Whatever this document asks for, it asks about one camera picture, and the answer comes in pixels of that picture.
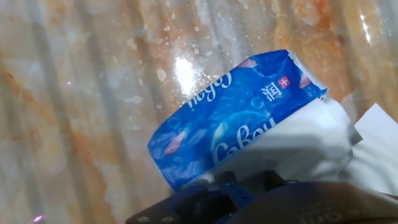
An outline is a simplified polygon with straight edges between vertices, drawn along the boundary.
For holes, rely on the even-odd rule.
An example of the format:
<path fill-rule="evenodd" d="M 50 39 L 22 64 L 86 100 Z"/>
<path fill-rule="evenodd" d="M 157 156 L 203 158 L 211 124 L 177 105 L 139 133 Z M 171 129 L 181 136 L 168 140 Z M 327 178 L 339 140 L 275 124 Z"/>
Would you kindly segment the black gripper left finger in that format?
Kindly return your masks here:
<path fill-rule="evenodd" d="M 125 224 L 226 223 L 255 197 L 238 185 L 234 172 L 217 176 L 213 185 L 204 180 L 129 217 Z"/>

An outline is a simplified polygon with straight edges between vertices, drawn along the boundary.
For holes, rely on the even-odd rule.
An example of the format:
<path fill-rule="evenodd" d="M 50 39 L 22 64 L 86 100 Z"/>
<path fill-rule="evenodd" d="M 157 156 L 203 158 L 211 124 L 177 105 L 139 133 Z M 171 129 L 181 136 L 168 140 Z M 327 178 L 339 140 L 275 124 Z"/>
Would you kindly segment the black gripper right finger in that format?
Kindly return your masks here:
<path fill-rule="evenodd" d="M 264 186 L 265 187 L 280 187 L 287 182 L 275 171 L 267 170 L 264 172 Z"/>

